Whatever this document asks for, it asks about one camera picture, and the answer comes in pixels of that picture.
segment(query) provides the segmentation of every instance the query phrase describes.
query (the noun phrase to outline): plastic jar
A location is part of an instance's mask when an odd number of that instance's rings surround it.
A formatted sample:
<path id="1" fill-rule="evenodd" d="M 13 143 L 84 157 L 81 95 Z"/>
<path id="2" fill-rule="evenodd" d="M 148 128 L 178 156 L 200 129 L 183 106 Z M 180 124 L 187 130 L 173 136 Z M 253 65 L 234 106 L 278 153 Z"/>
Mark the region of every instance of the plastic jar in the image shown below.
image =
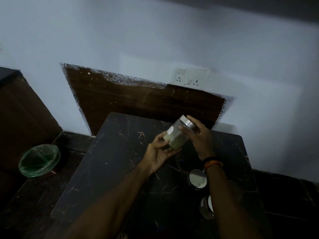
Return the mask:
<path id="1" fill-rule="evenodd" d="M 180 126 L 183 126 L 192 132 L 197 130 L 197 126 L 188 120 L 186 116 L 182 115 L 163 136 L 165 140 L 169 139 L 169 145 L 174 150 L 180 149 L 189 140 L 189 137 L 183 134 L 179 129 Z"/>

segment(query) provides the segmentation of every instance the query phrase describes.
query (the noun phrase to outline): white label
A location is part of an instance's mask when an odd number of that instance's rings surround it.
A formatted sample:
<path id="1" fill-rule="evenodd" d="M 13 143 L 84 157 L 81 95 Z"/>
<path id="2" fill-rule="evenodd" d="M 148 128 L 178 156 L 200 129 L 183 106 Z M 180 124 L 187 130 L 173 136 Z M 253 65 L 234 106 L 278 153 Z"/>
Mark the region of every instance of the white label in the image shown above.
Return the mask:
<path id="1" fill-rule="evenodd" d="M 174 131 L 174 127 L 171 126 L 171 127 L 167 130 L 167 134 L 170 135 L 173 131 Z"/>

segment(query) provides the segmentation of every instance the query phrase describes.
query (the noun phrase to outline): black marble countertop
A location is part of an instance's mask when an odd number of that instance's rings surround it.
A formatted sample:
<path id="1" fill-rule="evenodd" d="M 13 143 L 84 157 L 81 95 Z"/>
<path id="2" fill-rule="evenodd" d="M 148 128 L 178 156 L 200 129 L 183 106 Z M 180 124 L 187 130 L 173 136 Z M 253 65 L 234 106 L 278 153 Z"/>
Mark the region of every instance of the black marble countertop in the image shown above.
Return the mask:
<path id="1" fill-rule="evenodd" d="M 84 210 L 116 185 L 142 159 L 147 145 L 171 123 L 110 113 L 83 158 L 51 217 L 67 228 Z M 229 180 L 242 192 L 241 204 L 265 237 L 271 236 L 241 136 L 211 132 L 216 153 Z M 123 231 L 129 238 L 183 228 L 190 238 L 218 238 L 217 224 L 199 211 L 208 186 L 197 191 L 188 184 L 193 169 L 202 169 L 191 142 L 171 157 L 143 186 Z"/>
<path id="2" fill-rule="evenodd" d="M 62 157 L 67 159 L 60 173 L 27 180 L 3 211 L 2 228 L 10 238 L 13 233 L 17 238 L 60 235 L 85 208 L 132 170 L 143 157 L 148 143 L 170 125 L 110 113 L 85 156 L 76 151 L 63 155 L 62 151 Z M 242 192 L 240 203 L 264 237 L 271 238 L 242 138 L 223 132 L 211 133 L 228 179 Z M 216 222 L 205 220 L 199 212 L 201 199 L 209 194 L 208 187 L 196 191 L 187 182 L 189 172 L 201 168 L 197 153 L 187 142 L 182 152 L 169 158 L 143 186 L 123 231 L 134 238 L 182 228 L 190 238 L 218 238 Z"/>

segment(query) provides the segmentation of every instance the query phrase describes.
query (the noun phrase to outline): container lid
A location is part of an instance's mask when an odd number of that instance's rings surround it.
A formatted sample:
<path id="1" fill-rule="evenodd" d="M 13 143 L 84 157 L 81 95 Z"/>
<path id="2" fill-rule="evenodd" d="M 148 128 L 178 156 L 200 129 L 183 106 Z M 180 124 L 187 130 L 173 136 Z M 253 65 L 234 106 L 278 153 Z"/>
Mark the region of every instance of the container lid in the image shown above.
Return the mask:
<path id="1" fill-rule="evenodd" d="M 180 120 L 186 125 L 188 126 L 191 130 L 196 131 L 197 126 L 192 123 L 189 119 L 187 119 L 186 116 L 181 115 Z"/>

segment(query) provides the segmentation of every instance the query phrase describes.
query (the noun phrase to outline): white switch plate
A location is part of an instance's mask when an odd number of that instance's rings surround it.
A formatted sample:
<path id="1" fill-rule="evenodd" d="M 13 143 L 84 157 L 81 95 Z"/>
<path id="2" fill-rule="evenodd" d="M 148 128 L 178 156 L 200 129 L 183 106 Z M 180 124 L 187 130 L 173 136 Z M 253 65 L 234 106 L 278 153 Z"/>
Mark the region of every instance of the white switch plate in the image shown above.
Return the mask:
<path id="1" fill-rule="evenodd" d="M 198 65 L 177 64 L 170 84 L 203 90 L 211 71 L 211 68 Z"/>

